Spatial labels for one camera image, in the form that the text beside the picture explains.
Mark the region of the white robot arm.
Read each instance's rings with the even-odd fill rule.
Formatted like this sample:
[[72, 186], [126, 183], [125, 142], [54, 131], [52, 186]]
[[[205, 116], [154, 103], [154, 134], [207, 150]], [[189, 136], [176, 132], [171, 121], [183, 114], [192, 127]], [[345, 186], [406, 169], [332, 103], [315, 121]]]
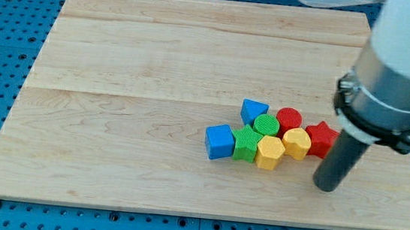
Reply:
[[410, 152], [410, 0], [299, 0], [310, 7], [335, 8], [382, 3], [369, 40], [341, 79], [334, 107], [340, 146], [370, 144]]

